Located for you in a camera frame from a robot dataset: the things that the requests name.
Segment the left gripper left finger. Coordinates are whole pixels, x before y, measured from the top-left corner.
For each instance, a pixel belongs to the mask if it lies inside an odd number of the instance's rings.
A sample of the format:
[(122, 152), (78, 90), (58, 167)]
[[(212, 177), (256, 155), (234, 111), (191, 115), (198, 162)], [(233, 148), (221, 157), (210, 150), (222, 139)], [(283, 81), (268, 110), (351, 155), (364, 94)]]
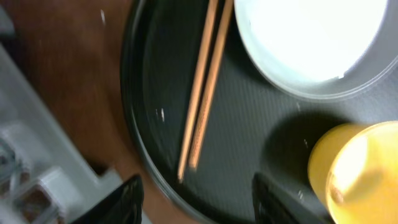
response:
[(72, 224), (141, 224), (144, 187), (134, 175)]

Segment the wooden chopstick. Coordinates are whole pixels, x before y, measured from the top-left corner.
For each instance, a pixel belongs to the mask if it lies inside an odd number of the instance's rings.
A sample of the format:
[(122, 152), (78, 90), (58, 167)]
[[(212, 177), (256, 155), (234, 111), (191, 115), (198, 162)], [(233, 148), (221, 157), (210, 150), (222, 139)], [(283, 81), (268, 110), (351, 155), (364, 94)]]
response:
[(187, 165), (188, 153), (190, 151), (190, 142), (192, 139), (193, 128), (197, 116), (197, 110), (201, 96), (201, 88), (205, 76), (206, 63), (208, 59), (208, 52), (211, 44), (211, 38), (213, 35), (217, 7), (218, 0), (209, 0), (192, 90), (190, 94), (190, 101), (188, 105), (187, 118), (185, 122), (185, 129), (180, 152), (180, 160), (178, 163), (177, 177), (179, 183), (183, 182), (185, 167)]
[(229, 22), (233, 11), (233, 3), (233, 0), (225, 1), (218, 33), (216, 36), (215, 46), (213, 49), (205, 90), (203, 92), (203, 98), (200, 106), (200, 112), (198, 114), (197, 125), (193, 136), (191, 154), (189, 158), (189, 166), (195, 170), (198, 167), (201, 148), (205, 138), (206, 126), (210, 117), (211, 104), (215, 93), (218, 71), (220, 69), (224, 45), (228, 34)]

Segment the grey round plate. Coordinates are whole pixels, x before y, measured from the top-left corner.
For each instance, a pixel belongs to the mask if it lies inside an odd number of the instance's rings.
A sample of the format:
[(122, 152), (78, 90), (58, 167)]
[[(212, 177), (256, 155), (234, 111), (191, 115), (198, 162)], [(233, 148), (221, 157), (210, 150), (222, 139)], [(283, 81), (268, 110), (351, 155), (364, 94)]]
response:
[(237, 0), (249, 58), (282, 91), (330, 101), (397, 66), (397, 0)]

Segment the yellow plastic bowl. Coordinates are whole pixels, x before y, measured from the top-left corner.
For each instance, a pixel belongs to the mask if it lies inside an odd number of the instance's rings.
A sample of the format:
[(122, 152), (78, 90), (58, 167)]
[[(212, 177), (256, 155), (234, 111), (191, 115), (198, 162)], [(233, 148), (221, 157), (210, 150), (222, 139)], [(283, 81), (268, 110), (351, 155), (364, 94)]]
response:
[(397, 223), (397, 121), (329, 130), (307, 173), (335, 223)]

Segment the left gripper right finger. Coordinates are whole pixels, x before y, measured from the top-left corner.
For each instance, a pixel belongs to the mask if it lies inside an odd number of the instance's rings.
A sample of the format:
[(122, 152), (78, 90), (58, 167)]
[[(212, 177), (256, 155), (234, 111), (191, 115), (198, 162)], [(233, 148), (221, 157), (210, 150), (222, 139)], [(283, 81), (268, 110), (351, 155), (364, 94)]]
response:
[(256, 223), (334, 223), (329, 215), (316, 215), (294, 199), (290, 199), (290, 196), (273, 184), (270, 178), (259, 172), (252, 178), (252, 203)]

